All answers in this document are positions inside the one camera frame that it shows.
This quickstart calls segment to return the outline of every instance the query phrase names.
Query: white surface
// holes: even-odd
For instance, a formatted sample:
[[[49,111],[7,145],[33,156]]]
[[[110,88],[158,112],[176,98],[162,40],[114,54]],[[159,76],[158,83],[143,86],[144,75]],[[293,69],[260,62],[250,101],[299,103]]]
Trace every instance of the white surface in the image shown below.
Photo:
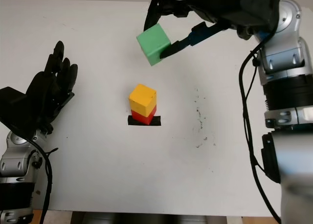
[[[48,136],[46,150],[60,148],[50,156],[54,182],[49,208],[269,216],[251,173],[238,85],[239,67],[256,42],[227,31],[150,67],[135,38],[142,31],[147,6],[143,2],[0,2],[1,87],[25,92],[58,40],[79,67],[75,97],[53,122],[55,130]],[[304,10],[303,18],[301,32],[313,50],[312,13]],[[160,23],[176,41],[199,22],[191,15],[167,17]],[[246,84],[253,67],[247,69]],[[161,127],[127,125],[128,95],[138,83],[157,90]],[[261,136],[268,130],[258,80],[249,108],[255,151],[261,159]],[[0,154],[7,133],[0,125]],[[41,208],[45,194],[43,170],[41,174],[36,208]],[[279,185],[260,177],[280,213]]]

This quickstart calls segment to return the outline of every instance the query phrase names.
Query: stacked cubes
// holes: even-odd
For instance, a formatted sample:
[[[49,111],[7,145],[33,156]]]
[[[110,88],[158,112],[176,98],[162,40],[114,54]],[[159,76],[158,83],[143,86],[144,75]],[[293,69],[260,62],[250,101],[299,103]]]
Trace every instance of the stacked cubes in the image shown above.
[[[133,119],[150,125],[153,116],[157,111],[157,92],[142,84],[136,86],[129,95],[129,103]]]

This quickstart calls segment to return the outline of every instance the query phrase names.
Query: wooden floor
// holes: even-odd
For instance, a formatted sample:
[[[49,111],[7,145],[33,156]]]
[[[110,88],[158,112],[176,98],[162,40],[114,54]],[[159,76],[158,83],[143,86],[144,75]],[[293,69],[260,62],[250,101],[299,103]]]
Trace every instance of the wooden floor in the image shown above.
[[[34,218],[31,224],[39,224],[40,216],[41,210],[34,210]],[[242,220],[243,224],[277,224],[274,218],[243,217]]]

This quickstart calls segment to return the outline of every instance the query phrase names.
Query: metal arm segment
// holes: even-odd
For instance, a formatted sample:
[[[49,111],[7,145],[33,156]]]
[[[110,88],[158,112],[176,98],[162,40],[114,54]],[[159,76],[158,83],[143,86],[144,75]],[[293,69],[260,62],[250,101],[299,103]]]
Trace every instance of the metal arm segment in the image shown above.
[[[262,157],[282,187],[283,224],[313,223],[313,70],[301,18],[296,2],[281,0],[277,32],[258,54],[266,126],[274,129],[263,136]]]

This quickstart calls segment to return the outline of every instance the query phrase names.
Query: black rectangle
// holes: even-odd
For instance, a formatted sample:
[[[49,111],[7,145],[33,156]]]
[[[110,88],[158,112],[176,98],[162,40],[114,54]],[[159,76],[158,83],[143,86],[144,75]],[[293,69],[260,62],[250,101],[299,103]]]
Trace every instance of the black rectangle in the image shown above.
[[[161,126],[161,116],[154,116],[152,118],[152,121],[150,125],[146,125],[144,123],[141,123],[137,120],[133,119],[133,116],[129,115],[128,116],[128,125],[140,125],[140,126]]]

